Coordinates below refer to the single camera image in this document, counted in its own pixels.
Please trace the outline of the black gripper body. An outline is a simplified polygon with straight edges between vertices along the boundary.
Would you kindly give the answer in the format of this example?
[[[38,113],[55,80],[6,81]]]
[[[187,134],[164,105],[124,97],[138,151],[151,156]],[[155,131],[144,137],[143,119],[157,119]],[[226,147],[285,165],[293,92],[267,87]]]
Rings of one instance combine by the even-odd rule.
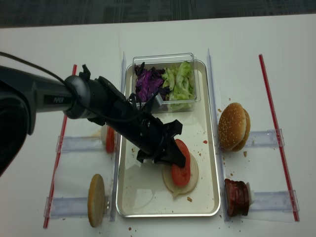
[[[157,158],[163,146],[182,133],[183,125],[178,120],[164,124],[151,113],[135,110],[129,103],[114,103],[108,116],[107,124],[139,148],[137,160],[141,163]]]

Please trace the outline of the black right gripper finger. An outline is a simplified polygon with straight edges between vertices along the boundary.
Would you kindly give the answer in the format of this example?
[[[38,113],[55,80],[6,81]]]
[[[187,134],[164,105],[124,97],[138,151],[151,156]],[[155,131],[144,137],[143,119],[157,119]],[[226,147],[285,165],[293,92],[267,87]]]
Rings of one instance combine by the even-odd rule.
[[[172,165],[172,161],[167,158],[149,158],[148,160],[152,161],[155,164],[166,164],[166,165]]]

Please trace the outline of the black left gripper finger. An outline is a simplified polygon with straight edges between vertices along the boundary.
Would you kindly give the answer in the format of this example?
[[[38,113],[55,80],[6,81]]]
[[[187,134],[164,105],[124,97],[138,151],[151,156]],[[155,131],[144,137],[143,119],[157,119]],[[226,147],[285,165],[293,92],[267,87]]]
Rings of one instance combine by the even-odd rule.
[[[177,146],[174,138],[171,138],[160,150],[158,158],[167,158],[172,161],[172,165],[180,168],[185,167],[186,158]]]

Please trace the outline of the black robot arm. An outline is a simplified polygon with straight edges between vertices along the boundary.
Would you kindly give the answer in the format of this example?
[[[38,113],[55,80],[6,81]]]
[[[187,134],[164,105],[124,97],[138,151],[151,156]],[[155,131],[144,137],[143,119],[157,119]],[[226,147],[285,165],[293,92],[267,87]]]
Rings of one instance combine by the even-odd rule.
[[[37,113],[62,111],[70,119],[108,125],[138,147],[137,159],[184,167],[185,156],[174,137],[175,120],[163,123],[151,113],[153,99],[142,104],[136,94],[119,92],[107,79],[91,80],[88,69],[64,82],[20,70],[0,69],[0,169],[12,163],[35,128]]]

